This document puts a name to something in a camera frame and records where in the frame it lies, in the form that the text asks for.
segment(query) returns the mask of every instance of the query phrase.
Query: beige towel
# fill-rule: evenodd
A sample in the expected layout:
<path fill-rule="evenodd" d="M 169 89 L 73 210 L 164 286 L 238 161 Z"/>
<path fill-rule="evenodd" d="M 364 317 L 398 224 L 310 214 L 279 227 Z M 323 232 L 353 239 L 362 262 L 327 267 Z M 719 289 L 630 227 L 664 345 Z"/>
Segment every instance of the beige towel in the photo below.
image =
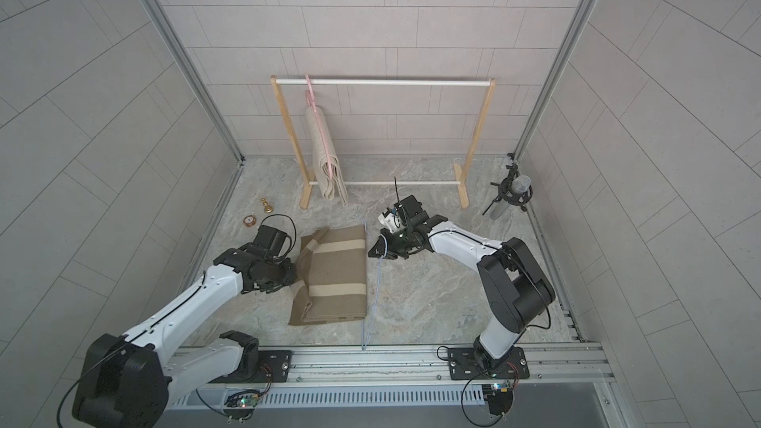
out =
<path fill-rule="evenodd" d="M 325 153 L 325 146 L 323 144 L 323 138 L 319 134 L 319 125 L 317 119 L 314 117 L 314 111 L 312 107 L 308 107 L 305 111 L 307 117 L 307 126 L 309 127 L 309 136 L 312 139 L 312 167 L 314 168 L 314 175 L 317 178 L 319 185 L 319 191 L 323 197 L 328 200 L 332 200 L 333 197 L 341 197 L 341 201 L 346 205 L 347 193 L 346 186 L 343 183 L 343 176 L 341 175 L 341 168 L 338 166 L 338 157 L 336 150 L 333 148 L 333 140 L 330 139 L 330 131 L 328 130 L 327 122 L 325 122 L 325 115 L 323 110 L 317 107 L 317 116 L 319 124 L 322 125 L 323 132 L 325 133 L 325 140 L 327 141 L 328 152 Z M 328 179 L 328 161 L 333 165 L 333 180 Z"/>
<path fill-rule="evenodd" d="M 364 319 L 367 252 L 363 225 L 327 227 L 301 238 L 289 325 Z"/>

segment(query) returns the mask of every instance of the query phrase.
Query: marble floor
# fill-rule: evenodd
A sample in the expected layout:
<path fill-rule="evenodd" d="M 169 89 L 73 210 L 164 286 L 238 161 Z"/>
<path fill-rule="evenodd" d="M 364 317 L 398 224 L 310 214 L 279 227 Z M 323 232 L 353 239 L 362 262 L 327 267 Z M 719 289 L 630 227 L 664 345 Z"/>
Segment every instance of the marble floor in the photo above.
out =
<path fill-rule="evenodd" d="M 454 186 L 404 185 L 400 196 L 415 195 L 429 215 L 441 214 L 461 228 L 478 235 L 502 241 L 510 237 L 524 240 L 543 269 L 536 236 L 528 215 L 511 207 L 499 220 L 481 216 L 486 205 L 496 195 L 490 181 L 507 176 L 503 158 L 485 157 L 473 160 L 467 189 L 470 207 L 463 210 Z M 453 180 L 452 158 L 422 157 L 354 157 L 342 158 L 344 178 L 351 180 Z M 344 206 L 338 198 L 327 201 L 315 188 L 309 208 L 298 206 L 301 193 L 300 173 L 294 159 L 247 159 L 243 173 L 224 211 L 201 268 L 227 248 L 250 242 L 258 222 L 266 215 L 260 199 L 265 197 L 275 213 L 290 215 L 300 235 L 328 225 L 342 228 L 367 221 L 367 247 L 380 234 L 377 215 L 396 201 L 393 186 L 350 186 L 350 202 Z M 246 227 L 243 217 L 253 214 L 257 224 Z M 267 220 L 272 225 L 292 233 L 290 222 L 282 217 Z M 291 257 L 298 252 L 293 250 Z M 453 259 L 431 252 L 380 264 L 380 293 L 371 326 L 370 344 L 458 344 L 472 343 L 486 327 L 491 312 L 479 275 Z M 367 260 L 368 304 L 375 298 L 378 260 Z M 185 345 L 206 345 L 224 331 L 237 330 L 259 338 L 262 346 L 285 345 L 353 345 L 360 344 L 362 322 L 350 321 L 328 325 L 293 327 L 288 325 L 291 313 L 291 291 L 283 289 L 272 294 L 250 292 L 236 296 L 207 319 Z M 571 341 L 568 327 L 563 324 L 557 301 L 550 306 L 552 329 L 530 328 L 522 342 Z M 538 316 L 535 323 L 545 325 L 547 317 Z"/>

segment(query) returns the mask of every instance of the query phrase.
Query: pink strap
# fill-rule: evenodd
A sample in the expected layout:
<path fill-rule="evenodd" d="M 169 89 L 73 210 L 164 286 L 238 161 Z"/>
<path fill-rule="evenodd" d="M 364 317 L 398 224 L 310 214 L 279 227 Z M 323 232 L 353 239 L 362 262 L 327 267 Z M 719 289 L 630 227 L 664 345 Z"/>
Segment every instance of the pink strap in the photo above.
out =
<path fill-rule="evenodd" d="M 309 81 L 309 75 L 304 74 L 307 79 L 307 86 L 309 86 L 309 94 L 307 94 L 307 104 L 312 107 L 314 112 L 314 119 L 317 121 L 317 127 L 319 128 L 319 136 L 323 138 L 323 147 L 325 147 L 325 155 L 328 158 L 328 180 L 333 179 L 333 164 L 330 162 L 330 151 L 328 151 L 328 141 L 325 139 L 325 131 L 323 131 L 323 125 L 319 122 L 319 116 L 317 115 L 317 105 L 314 103 L 314 91 L 312 90 L 312 82 Z"/>

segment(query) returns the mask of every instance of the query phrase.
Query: beige stripe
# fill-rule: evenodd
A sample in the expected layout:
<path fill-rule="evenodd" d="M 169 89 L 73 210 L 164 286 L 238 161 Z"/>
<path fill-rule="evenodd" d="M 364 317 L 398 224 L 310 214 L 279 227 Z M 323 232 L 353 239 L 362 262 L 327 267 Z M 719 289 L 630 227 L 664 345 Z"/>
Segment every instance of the beige stripe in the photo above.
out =
<path fill-rule="evenodd" d="M 314 253 L 343 252 L 344 250 L 358 249 L 365 249 L 365 240 L 347 240 L 345 242 L 322 243 L 314 250 Z"/>
<path fill-rule="evenodd" d="M 296 295 L 298 294 L 298 291 L 301 288 L 305 287 L 305 286 L 307 286 L 307 285 L 304 284 L 304 280 L 299 280 L 299 281 L 296 281 L 295 283 L 291 284 L 291 286 L 290 286 L 290 288 L 291 288 L 291 294 L 293 295 L 294 299 L 296 298 Z"/>
<path fill-rule="evenodd" d="M 309 287 L 309 296 L 345 296 L 347 294 L 367 294 L 364 283 L 315 284 Z"/>

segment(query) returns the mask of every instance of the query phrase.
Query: white bar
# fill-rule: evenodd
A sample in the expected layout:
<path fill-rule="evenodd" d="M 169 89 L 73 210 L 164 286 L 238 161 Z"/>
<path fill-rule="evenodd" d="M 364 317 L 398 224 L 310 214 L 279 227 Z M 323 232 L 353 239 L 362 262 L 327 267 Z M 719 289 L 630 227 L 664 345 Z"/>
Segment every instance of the white bar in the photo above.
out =
<path fill-rule="evenodd" d="M 346 185 L 394 185 L 393 180 L 358 180 L 344 182 Z M 460 185 L 458 180 L 400 180 L 397 185 Z M 309 185 L 318 185 L 317 181 L 309 181 Z"/>
<path fill-rule="evenodd" d="M 490 86 L 490 81 L 445 80 L 310 80 L 313 85 L 407 85 L 407 86 Z M 306 80 L 278 78 L 279 85 L 305 85 Z"/>

